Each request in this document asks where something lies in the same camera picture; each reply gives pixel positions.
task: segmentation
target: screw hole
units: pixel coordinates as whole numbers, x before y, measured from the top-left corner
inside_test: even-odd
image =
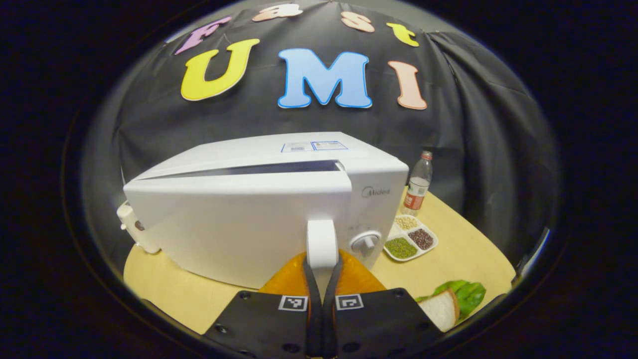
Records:
[[[282,346],[282,348],[289,353],[296,353],[300,350],[299,346],[296,344],[286,343]]]
[[[248,350],[240,350],[238,351],[240,354],[246,355],[246,356],[250,356],[251,358],[256,358],[257,356],[254,355],[253,353],[249,352]]]
[[[360,347],[361,345],[359,343],[347,343],[343,346],[343,351],[346,353],[352,353],[353,351],[359,350]]]
[[[399,355],[399,354],[403,353],[404,351],[405,351],[405,348],[395,349],[395,350],[391,351],[390,353],[388,353],[387,357],[390,358],[392,356]]]
[[[429,327],[430,323],[424,321],[423,323],[419,323],[419,325],[417,325],[417,330],[427,330]]]
[[[222,334],[228,333],[228,328],[226,328],[225,326],[221,324],[215,324],[215,330],[217,330],[219,333],[222,333]]]

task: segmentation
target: white tray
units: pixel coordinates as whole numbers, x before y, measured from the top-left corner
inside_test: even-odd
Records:
[[[389,236],[388,239],[385,241],[386,243],[391,241],[391,240],[395,240],[396,238],[400,238],[403,237],[406,239],[406,241],[408,241],[408,243],[413,246],[416,250],[417,253],[414,256],[411,257],[407,257],[407,258],[397,258],[395,256],[392,255],[392,253],[390,253],[390,251],[388,250],[388,248],[385,247],[385,244],[383,245],[383,249],[385,250],[385,253],[390,256],[390,258],[394,259],[395,261],[398,262],[407,262],[410,261],[412,259],[415,259],[416,257],[419,256],[423,256],[425,253],[428,253],[429,251],[431,251],[432,249],[434,249],[437,245],[438,245],[438,238],[436,237],[436,235],[430,231],[429,228],[426,227],[426,225],[424,225],[423,223],[421,223],[421,221],[419,221],[416,217],[411,216],[411,215],[398,215],[396,218],[400,218],[400,217],[411,217],[414,218],[416,220],[416,222],[418,223],[417,227],[412,227],[409,230],[404,230],[401,227],[399,227],[399,225],[397,225],[396,223],[394,223],[393,225],[396,225],[396,228],[398,228],[401,233],[399,234],[395,234],[393,236]],[[426,249],[426,250],[422,250],[421,248],[419,248],[419,246],[414,243],[414,241],[412,240],[412,238],[410,238],[410,233],[412,232],[416,232],[419,229],[423,229],[427,234],[429,234],[430,236],[432,236],[432,245]]]

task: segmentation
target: purple letter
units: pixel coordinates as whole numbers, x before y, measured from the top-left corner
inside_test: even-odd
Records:
[[[188,40],[186,40],[186,42],[184,43],[184,45],[181,47],[181,49],[177,50],[175,52],[175,55],[179,54],[182,51],[188,50],[192,47],[195,47],[197,45],[199,45],[200,42],[202,42],[202,37],[206,37],[209,36],[210,34],[214,33],[215,30],[217,30],[217,28],[219,27],[220,24],[225,24],[228,21],[230,21],[231,17],[225,17],[221,20],[217,20],[215,22],[213,22],[212,24],[208,24],[204,27],[200,27],[199,29],[193,31],[191,33],[191,36],[188,38]]]

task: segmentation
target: midea logo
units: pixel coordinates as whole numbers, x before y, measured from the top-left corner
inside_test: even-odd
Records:
[[[372,188],[372,186],[367,186],[366,188],[364,188],[361,191],[361,197],[363,198],[368,198],[370,196],[373,195],[384,195],[384,194],[389,194],[390,190],[375,190],[374,188]]]

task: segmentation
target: letter m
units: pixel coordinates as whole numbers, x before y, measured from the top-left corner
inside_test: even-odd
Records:
[[[337,85],[341,93],[335,101],[342,107],[367,108],[372,99],[366,91],[366,63],[368,58],[356,52],[342,52],[330,68],[326,68],[319,57],[309,49],[288,49],[279,52],[286,60],[286,93],[278,101],[280,107],[291,109],[306,107],[310,96],[304,91],[304,82],[322,105],[332,98]]]

